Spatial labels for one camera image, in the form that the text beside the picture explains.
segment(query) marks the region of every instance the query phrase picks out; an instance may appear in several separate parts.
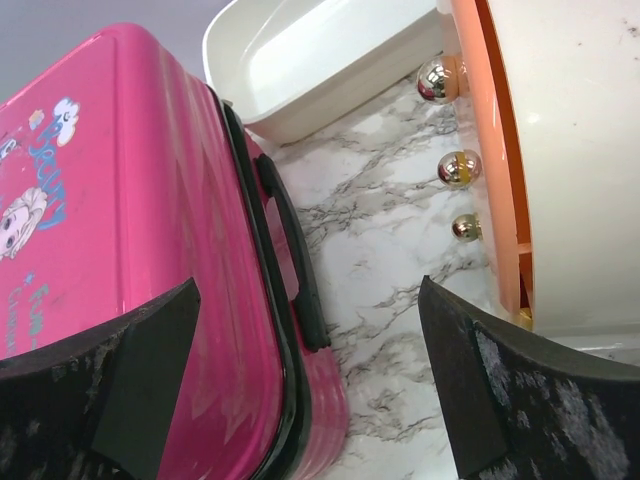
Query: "marble pattern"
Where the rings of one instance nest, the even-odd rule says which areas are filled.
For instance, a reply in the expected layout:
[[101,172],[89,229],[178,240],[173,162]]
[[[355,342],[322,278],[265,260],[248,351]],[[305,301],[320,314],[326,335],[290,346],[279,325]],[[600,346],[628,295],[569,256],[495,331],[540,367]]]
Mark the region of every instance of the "marble pattern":
[[451,108],[427,106],[407,78],[273,152],[307,236],[352,412],[344,454],[325,480],[457,478],[416,305],[430,275],[488,309],[480,246],[450,232],[471,200],[436,176],[438,160],[457,148]]

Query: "chrome ball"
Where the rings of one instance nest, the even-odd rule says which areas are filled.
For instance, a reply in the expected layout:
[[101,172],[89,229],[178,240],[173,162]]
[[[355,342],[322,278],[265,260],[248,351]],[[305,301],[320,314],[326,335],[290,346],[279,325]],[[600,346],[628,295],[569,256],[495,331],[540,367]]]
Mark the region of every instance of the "chrome ball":
[[473,242],[481,236],[478,218],[470,213],[457,217],[451,224],[451,231],[463,243]]
[[427,102],[444,105],[457,97],[457,77],[452,57],[439,56],[418,70],[418,93]]
[[438,178],[453,190],[471,184],[481,170],[480,157],[469,150],[447,153],[438,162]]

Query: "white tray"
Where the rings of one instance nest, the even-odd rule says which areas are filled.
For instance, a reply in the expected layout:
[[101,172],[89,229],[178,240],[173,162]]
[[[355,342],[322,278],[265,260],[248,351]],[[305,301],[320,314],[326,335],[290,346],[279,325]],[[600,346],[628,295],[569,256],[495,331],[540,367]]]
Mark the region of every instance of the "white tray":
[[436,0],[235,0],[203,40],[207,82],[244,124],[299,140],[441,51]]

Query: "gold metal ball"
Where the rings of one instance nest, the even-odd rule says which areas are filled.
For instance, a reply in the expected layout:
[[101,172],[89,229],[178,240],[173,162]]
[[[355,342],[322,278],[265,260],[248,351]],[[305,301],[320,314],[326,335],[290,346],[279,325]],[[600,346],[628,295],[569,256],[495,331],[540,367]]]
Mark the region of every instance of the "gold metal ball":
[[480,176],[481,165],[480,157],[470,150],[447,153],[438,162],[438,178],[453,190],[465,188]]
[[451,224],[453,236],[463,243],[470,243],[481,237],[478,218],[470,213],[460,215]]

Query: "black handle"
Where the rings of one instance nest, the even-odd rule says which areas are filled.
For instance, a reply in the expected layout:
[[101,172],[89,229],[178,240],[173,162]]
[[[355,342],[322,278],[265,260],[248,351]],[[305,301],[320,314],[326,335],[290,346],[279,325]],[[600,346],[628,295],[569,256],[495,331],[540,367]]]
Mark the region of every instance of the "black handle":
[[293,266],[300,285],[298,295],[293,300],[293,308],[298,317],[302,339],[307,349],[317,352],[321,348],[330,346],[331,341],[327,333],[318,295],[318,285],[313,274],[313,266],[304,234],[291,198],[289,198],[273,160],[262,154],[256,159],[256,166],[262,187],[267,195],[276,200],[282,227],[293,258]]

